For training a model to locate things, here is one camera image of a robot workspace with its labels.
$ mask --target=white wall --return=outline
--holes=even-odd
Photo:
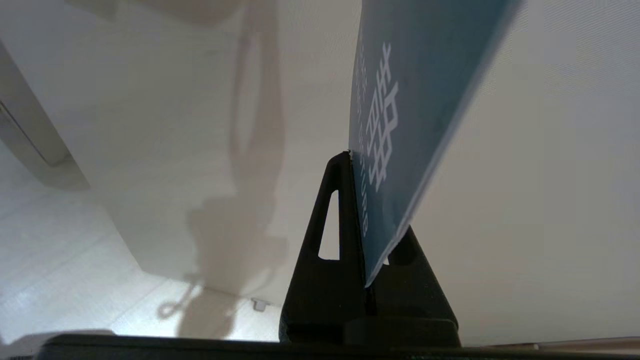
[[[359,3],[2,6],[140,265],[280,302],[347,144]],[[639,9],[529,3],[468,110],[412,222],[466,345],[640,331]]]

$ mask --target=tiled floor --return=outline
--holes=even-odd
[[[34,175],[0,142],[0,358],[64,331],[277,341],[252,306],[142,272],[73,161]]]

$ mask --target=blue sign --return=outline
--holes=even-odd
[[[363,1],[349,149],[370,286],[409,221],[508,17],[506,0]]]

